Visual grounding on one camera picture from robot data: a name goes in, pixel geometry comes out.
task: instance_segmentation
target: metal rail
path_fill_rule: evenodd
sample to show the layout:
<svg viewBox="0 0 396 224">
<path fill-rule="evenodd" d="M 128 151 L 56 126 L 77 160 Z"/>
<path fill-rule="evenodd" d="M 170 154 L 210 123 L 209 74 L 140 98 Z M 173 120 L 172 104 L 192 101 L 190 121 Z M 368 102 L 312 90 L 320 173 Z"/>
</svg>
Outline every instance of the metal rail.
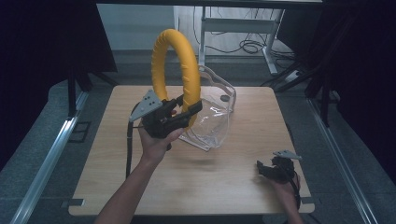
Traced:
<svg viewBox="0 0 396 224">
<path fill-rule="evenodd" d="M 366 224 L 378 223 L 372 211 L 371 205 L 367 201 L 366 197 L 364 196 L 364 193 L 361 190 L 361 187 L 359 186 L 354 175 L 352 174 L 352 171 L 347 165 L 347 161 L 344 158 L 344 155 L 340 147 L 337 145 L 332 135 L 332 132 L 328 127 L 326 127 L 326 125 L 323 123 L 322 119 L 320 118 L 318 106 L 311 99 L 307 99 L 307 102 L 311 109 L 312 114 L 315 117 L 315 120 L 317 121 L 320 131 L 326 140 L 328 148 L 334 157 L 335 163 L 338 166 L 338 169 L 340 170 L 341 176 L 344 178 L 344 181 L 346 182 L 346 186 L 353 200 L 355 201 L 355 204 L 358 207 L 359 212 L 361 213 L 361 217 L 363 218 L 364 223 Z"/>
<path fill-rule="evenodd" d="M 20 207 L 12 218 L 11 223 L 27 223 L 30 215 L 32 215 L 33 210 L 35 209 L 35 205 L 37 204 L 41 193 L 46 187 L 47 182 L 50 179 L 53 169 L 55 168 L 56 163 L 61 157 L 62 152 L 64 151 L 64 146 L 66 145 L 70 134 L 73 132 L 73 129 L 78 121 L 79 115 L 81 113 L 81 109 L 84 106 L 88 97 L 87 92 L 82 92 L 77 100 L 77 113 L 76 115 L 68 119 L 64 122 L 64 126 L 59 131 L 58 136 L 56 137 L 49 153 L 44 159 L 43 164 L 38 170 L 35 179 L 27 190 Z"/>
</svg>

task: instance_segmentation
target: yellow foam ring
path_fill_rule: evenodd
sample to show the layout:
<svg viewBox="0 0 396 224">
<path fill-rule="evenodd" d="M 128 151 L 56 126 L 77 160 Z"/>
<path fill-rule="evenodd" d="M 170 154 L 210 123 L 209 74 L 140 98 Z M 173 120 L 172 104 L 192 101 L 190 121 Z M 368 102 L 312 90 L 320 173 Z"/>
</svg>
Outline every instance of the yellow foam ring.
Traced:
<svg viewBox="0 0 396 224">
<path fill-rule="evenodd" d="M 165 85 L 165 57 L 169 46 L 176 51 L 180 61 L 180 69 L 183 80 L 183 107 L 186 112 L 190 105 L 201 100 L 201 79 L 198 71 L 198 63 L 189 40 L 179 31 L 174 29 L 164 30 L 154 44 L 151 58 L 152 86 L 161 100 L 168 100 Z M 190 128 L 195 122 L 194 115 L 189 123 Z"/>
</svg>

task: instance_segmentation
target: gray floor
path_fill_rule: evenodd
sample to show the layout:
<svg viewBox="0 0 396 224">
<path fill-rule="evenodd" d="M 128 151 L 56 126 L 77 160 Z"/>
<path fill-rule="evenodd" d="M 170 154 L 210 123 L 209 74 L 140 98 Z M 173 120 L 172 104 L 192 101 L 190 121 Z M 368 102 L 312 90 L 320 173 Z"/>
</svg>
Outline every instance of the gray floor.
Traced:
<svg viewBox="0 0 396 224">
<path fill-rule="evenodd" d="M 180 24 L 189 28 L 190 21 Z M 191 31 L 186 31 L 193 38 Z M 222 40 L 217 35 L 208 45 Z M 281 43 L 276 45 L 285 49 Z M 116 51 L 118 73 L 108 75 L 121 85 L 150 85 L 150 54 L 145 51 Z M 260 86 L 271 78 L 265 60 L 260 53 L 245 53 L 230 57 L 228 54 L 208 52 L 206 65 L 235 86 Z M 166 63 L 168 85 L 181 85 L 177 57 L 170 53 Z M 105 111 L 112 87 L 103 80 L 91 76 L 93 89 L 82 110 L 79 122 L 89 122 L 90 129 L 84 141 L 69 142 L 59 159 L 29 223 L 92 223 L 94 217 L 73 217 L 67 212 L 68 200 L 72 198 L 85 160 L 89 154 L 96 130 Z M 303 156 L 302 166 L 316 209 L 305 214 L 306 223 L 364 223 L 339 167 L 322 135 L 305 97 L 306 83 L 277 93 L 276 98 L 298 154 Z M 330 130 L 340 147 L 357 183 L 373 209 L 377 223 L 396 222 L 396 187 L 376 161 L 370 150 L 350 129 L 338 113 L 336 105 L 329 110 Z M 58 132 L 67 117 L 66 82 L 55 85 L 49 92 L 49 101 L 27 134 L 20 147 L 0 173 L 0 223 L 9 223 L 21 200 L 29 189 L 35 175 L 46 158 Z M 78 140 L 73 134 L 70 139 Z M 283 223 L 283 215 L 266 216 L 216 216 L 216 217 L 136 217 L 133 223 Z"/>
</svg>

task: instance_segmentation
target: human arm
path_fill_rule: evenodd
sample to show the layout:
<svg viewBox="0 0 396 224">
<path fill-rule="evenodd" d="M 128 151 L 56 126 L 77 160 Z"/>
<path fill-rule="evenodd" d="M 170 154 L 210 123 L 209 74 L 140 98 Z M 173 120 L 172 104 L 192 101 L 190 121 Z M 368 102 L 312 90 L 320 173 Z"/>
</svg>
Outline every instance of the human arm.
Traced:
<svg viewBox="0 0 396 224">
<path fill-rule="evenodd" d="M 169 133 L 164 139 L 151 138 L 139 129 L 143 155 L 131 174 L 99 213 L 95 223 L 130 223 L 149 180 L 163 160 L 168 144 L 178 139 L 183 129 Z"/>
<path fill-rule="evenodd" d="M 289 224 L 303 224 L 303 219 L 297 209 L 297 202 L 294 197 L 294 189 L 291 183 L 279 183 L 273 179 L 268 179 L 271 185 L 274 187 L 276 192 L 276 197 L 279 199 L 285 213 L 288 217 Z M 300 187 L 299 176 L 296 174 L 292 179 L 298 188 Z"/>
</svg>

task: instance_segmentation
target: metal bracket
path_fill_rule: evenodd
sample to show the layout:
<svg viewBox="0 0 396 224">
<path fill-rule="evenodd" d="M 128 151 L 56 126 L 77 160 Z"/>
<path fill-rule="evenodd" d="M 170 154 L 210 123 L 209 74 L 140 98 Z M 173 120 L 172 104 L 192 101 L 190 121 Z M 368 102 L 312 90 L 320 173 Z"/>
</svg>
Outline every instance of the metal bracket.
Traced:
<svg viewBox="0 0 396 224">
<path fill-rule="evenodd" d="M 295 159 L 295 160 L 302 160 L 303 158 L 301 156 L 297 156 L 296 154 L 288 151 L 288 150 L 282 150 L 282 151 L 277 151 L 273 152 L 274 155 L 282 158 L 287 158 L 287 159 Z"/>
<path fill-rule="evenodd" d="M 148 113 L 160 108 L 163 106 L 163 102 L 158 98 L 157 94 L 155 94 L 154 90 L 148 90 L 146 95 L 143 97 L 143 100 L 140 101 L 136 110 L 129 117 L 129 121 L 133 122 L 137 119 L 142 118 Z"/>
</svg>

